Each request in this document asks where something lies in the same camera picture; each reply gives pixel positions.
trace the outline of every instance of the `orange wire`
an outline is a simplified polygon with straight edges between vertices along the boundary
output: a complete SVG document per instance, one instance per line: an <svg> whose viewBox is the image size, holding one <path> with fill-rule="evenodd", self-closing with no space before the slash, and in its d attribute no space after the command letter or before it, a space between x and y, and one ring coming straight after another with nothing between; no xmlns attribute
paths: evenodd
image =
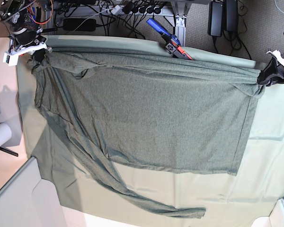
<svg viewBox="0 0 284 227"><path fill-rule="evenodd" d="M33 17L31 17L31 19L32 19L36 24L39 24L39 25L45 25L46 23L48 23L48 22L50 21L50 19L52 18L52 16L53 16L53 0L51 0L51 4L52 4L51 16L50 16L46 21L43 21L43 22L36 22Z"/></svg>

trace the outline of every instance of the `wrinkled fabric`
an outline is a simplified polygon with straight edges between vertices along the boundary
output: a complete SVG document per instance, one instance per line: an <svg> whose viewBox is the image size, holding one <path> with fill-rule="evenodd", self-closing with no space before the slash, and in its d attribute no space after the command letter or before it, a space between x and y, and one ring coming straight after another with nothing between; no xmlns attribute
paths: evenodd
<svg viewBox="0 0 284 227"><path fill-rule="evenodd" d="M235 175L252 124L258 70L138 54L53 52L34 70L35 104L102 186L153 213L200 218L126 188L112 161Z"/></svg>

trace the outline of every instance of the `white cable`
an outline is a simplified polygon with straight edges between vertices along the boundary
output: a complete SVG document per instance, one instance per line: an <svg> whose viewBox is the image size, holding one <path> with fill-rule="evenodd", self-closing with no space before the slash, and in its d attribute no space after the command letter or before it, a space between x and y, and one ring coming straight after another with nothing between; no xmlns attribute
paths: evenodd
<svg viewBox="0 0 284 227"><path fill-rule="evenodd" d="M284 14L284 11L283 10L281 10L279 7L278 7L278 5L276 4L276 0L275 0L275 6L276 6L276 8L281 12L281 13L283 13Z"/></svg>
<svg viewBox="0 0 284 227"><path fill-rule="evenodd" d="M96 15L98 15L98 14L101 14L101 13L103 13L103 12L105 12L105 11L111 10L111 9L114 9L114 7L113 7L113 8L110 8L110 9L105 9L105 10L99 12L99 13L96 13L96 14L94 14L94 15L92 15L92 16L86 18L78 27L76 27L76 28L73 30L73 32L76 31L76 30L77 30L85 21L87 21L88 19L91 19L92 17L94 17L94 16L96 16Z"/></svg>

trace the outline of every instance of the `green cloth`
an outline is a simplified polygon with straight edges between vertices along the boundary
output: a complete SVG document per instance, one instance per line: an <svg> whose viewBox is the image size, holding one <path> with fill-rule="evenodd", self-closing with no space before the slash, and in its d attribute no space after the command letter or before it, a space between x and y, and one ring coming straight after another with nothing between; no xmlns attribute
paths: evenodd
<svg viewBox="0 0 284 227"><path fill-rule="evenodd" d="M35 104L91 176L138 207L177 209L126 188L112 161L173 173L236 174L261 87L258 70L126 53L53 52L33 72Z"/></svg>

